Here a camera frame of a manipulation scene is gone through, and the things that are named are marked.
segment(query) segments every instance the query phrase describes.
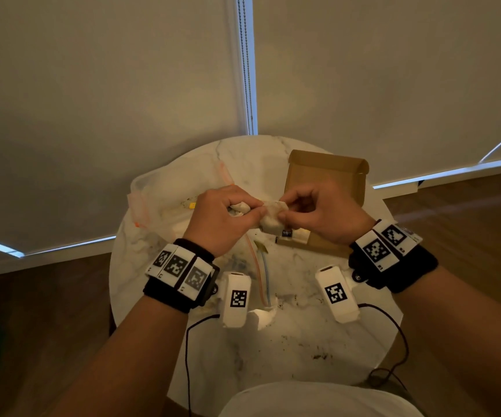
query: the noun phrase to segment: brown cardboard box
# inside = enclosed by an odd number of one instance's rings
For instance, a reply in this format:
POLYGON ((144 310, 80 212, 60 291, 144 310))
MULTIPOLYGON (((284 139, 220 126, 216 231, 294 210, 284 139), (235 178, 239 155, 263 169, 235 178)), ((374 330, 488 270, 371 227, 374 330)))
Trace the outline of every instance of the brown cardboard box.
MULTIPOLYGON (((359 205, 364 204, 366 174, 370 167, 366 160, 327 153, 294 150, 289 155, 289 171, 285 191, 302 183, 332 179, 350 193, 359 205)), ((310 234, 307 244, 284 240, 278 237, 277 244, 311 250, 326 255, 349 257, 351 249, 333 244, 317 234, 310 234)))

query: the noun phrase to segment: cable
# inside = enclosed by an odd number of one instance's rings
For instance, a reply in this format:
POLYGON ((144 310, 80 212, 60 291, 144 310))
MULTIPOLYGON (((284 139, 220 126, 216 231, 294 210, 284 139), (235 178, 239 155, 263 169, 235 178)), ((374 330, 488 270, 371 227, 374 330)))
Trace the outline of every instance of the cable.
POLYGON ((205 317, 204 319, 200 319, 198 322, 193 323, 190 325, 187 330, 186 330, 186 335, 185 335, 185 369, 186 369, 186 387, 187 387, 187 395, 189 398, 189 417, 192 417, 192 410, 190 407, 190 377, 189 377, 189 361, 188 361, 188 356, 189 356, 189 331, 194 328, 195 326, 201 324, 202 322, 205 322, 208 319, 218 319, 219 315, 211 315, 208 317, 205 317))
POLYGON ((399 326, 399 324, 395 321, 395 319, 393 319, 389 315, 389 313, 387 313, 385 310, 382 310, 381 308, 379 308, 377 306, 374 306, 373 304, 368 304, 368 303, 360 303, 360 304, 358 304, 358 307, 359 308, 375 308, 376 310, 379 310, 384 315, 386 315, 389 318, 389 320, 391 322, 393 322, 393 324, 395 325, 395 327, 397 328, 397 330, 401 334, 401 337, 403 338, 403 342, 405 343, 405 357, 403 357, 403 359, 401 361, 399 361, 398 363, 393 364, 393 366, 392 366, 391 369, 385 369, 383 367, 377 367, 376 369, 372 370, 370 373, 368 373, 368 378, 366 379, 366 382, 368 382, 368 384, 371 387, 373 387, 373 388, 379 388, 380 386, 382 386, 383 384, 385 384, 389 380, 389 378, 393 375, 393 377, 396 378, 399 381, 399 383, 401 384, 401 386, 403 387, 403 389, 408 392, 408 389, 405 386, 405 384, 401 381, 401 379, 399 379, 399 377, 396 374, 393 373, 395 371, 395 368, 397 366, 400 366, 401 364, 404 364, 408 360, 408 358, 409 358, 409 343, 407 342, 407 338, 405 337, 405 334, 403 333, 403 330, 401 329, 401 327, 399 326), (378 370, 385 370, 388 374, 387 374, 387 376, 384 379, 382 379, 381 382, 379 382, 378 384, 374 384, 373 381, 372 381, 372 374, 374 372, 377 372, 378 370))

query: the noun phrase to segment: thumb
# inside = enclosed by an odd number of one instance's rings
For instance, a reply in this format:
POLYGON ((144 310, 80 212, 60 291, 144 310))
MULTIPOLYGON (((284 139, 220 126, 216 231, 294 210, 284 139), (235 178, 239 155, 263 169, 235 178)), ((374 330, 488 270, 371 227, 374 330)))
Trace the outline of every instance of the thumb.
POLYGON ((293 230, 304 228, 313 229, 314 212, 283 211, 278 215, 278 219, 293 230))
POLYGON ((258 228, 258 223, 266 215, 268 210, 265 206, 260 206, 258 208, 252 209, 249 213, 243 216, 237 217, 237 223, 245 228, 245 232, 251 228, 258 228))

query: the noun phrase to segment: round table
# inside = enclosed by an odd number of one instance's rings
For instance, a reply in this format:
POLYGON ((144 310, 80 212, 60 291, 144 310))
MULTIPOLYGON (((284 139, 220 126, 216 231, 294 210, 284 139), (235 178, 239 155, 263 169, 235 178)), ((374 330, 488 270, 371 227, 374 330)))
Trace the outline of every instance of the round table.
MULTIPOLYGON (((277 200, 283 194, 287 159, 293 149, 327 153, 286 137, 240 136, 208 143, 183 157, 211 153, 225 163, 235 184, 254 197, 277 200)), ((368 184, 364 209, 375 218, 392 219, 383 200, 368 184)), ((253 318, 253 314, 249 314, 247 324, 241 329, 224 329, 217 320, 209 320, 191 330, 188 356, 191 406, 200 415, 218 415, 237 392, 269 382, 293 379, 359 383, 380 364, 397 333, 387 317, 372 308, 361 309, 358 322, 341 325, 320 301, 322 295, 314 278, 316 270, 333 264, 348 268, 346 259, 279 246, 273 236, 258 230, 249 231, 249 237, 260 240, 268 249, 270 292, 275 293, 277 301, 275 317, 260 330, 258 318, 253 318)), ((117 325, 142 296, 145 267, 164 245, 165 241, 156 233, 137 228, 127 211, 110 261, 111 309, 117 325)), ((233 270, 235 266, 239 271, 254 274, 254 263, 237 261, 236 252, 231 256, 228 253, 220 262, 222 271, 233 270)), ((359 303, 377 305, 397 322, 401 321, 402 313, 386 288, 375 290, 361 284, 353 293, 359 303)), ((213 302, 197 308, 189 314, 189 325, 214 313, 213 302)), ((183 345, 168 397, 187 407, 184 351, 183 345)))

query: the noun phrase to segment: wooden floor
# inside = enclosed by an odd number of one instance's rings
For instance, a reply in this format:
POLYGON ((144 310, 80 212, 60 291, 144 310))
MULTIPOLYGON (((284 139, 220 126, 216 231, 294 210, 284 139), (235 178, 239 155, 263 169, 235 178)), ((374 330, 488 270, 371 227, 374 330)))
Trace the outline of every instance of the wooden floor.
MULTIPOLYGON (((424 237, 449 270, 501 302, 501 175, 388 199, 395 219, 424 237)), ((108 337, 109 255, 0 276, 0 416, 51 410, 108 337)), ((396 372, 431 417, 485 416, 404 318, 410 359, 396 372)), ((386 364, 400 359, 400 340, 386 364)))

